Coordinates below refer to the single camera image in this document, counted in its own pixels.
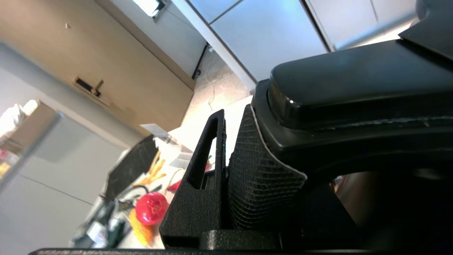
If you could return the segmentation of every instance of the black textured plastic part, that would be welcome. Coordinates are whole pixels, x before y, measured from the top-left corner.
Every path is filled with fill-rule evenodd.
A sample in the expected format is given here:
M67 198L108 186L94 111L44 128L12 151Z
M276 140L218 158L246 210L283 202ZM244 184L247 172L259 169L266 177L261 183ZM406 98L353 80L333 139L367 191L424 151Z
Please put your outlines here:
M418 0L420 22L399 36L453 60L452 11L451 0Z
M304 181L302 174L286 168L266 150L247 105L229 165L227 193L233 225L278 228Z
M329 185L315 187L299 205L304 230L299 248L359 249L359 229Z
M277 235L254 230L211 230L200 237L201 250L280 250Z
M203 232L222 227L222 184L225 181L226 124L224 111L212 114L204 127L197 148L181 180L178 191L162 221L159 231L166 249L198 248ZM217 138L214 187L202 186L211 143Z
M109 173L105 200L112 201L142 173L147 172L157 151L153 135L137 143Z

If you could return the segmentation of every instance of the red ball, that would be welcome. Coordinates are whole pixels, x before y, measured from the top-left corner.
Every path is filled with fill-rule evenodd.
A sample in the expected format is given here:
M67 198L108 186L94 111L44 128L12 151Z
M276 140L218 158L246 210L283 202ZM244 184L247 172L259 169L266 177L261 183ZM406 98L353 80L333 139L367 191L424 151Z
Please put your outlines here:
M152 192L141 197L135 205L137 220L143 225L154 225L162 221L169 204L159 192Z

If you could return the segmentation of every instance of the wooden cabinet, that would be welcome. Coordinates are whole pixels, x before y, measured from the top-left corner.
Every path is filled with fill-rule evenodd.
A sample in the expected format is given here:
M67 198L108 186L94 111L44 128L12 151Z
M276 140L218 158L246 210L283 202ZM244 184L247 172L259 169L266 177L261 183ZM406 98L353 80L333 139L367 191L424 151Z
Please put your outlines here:
M144 135L139 124L156 123L166 131L179 127L193 94L94 0L3 0L0 35ZM78 89L76 77L91 86L102 79L100 92L110 105Z

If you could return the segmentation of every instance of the slotted black bracket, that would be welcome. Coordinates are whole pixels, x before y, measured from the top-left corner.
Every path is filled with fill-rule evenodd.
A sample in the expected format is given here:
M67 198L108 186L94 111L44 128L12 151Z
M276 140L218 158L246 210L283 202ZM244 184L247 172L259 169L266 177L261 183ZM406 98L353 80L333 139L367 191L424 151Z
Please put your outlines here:
M214 138L216 164L213 173L205 166ZM211 115L206 122L197 148L181 180L159 231L166 249L198 248L203 232L222 228L222 184L226 178L224 111Z

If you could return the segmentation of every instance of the white cabinet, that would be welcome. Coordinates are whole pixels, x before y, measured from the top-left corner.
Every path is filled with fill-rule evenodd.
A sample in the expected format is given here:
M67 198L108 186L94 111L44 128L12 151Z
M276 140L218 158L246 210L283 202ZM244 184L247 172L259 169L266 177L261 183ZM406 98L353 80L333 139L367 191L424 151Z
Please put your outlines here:
M377 26L370 1L310 0L313 15L330 45L348 40Z
M309 0L331 49L344 49L415 17L416 0Z
M190 0L200 15L208 22L213 22L239 0Z
M372 0L379 24L414 16L417 0Z
M206 41L175 5L168 5L154 20L133 0L112 0L112 3L192 76Z
M245 0L212 28L258 81L278 64L327 52L299 0Z
M122 150L62 118L22 167L21 175L93 203Z

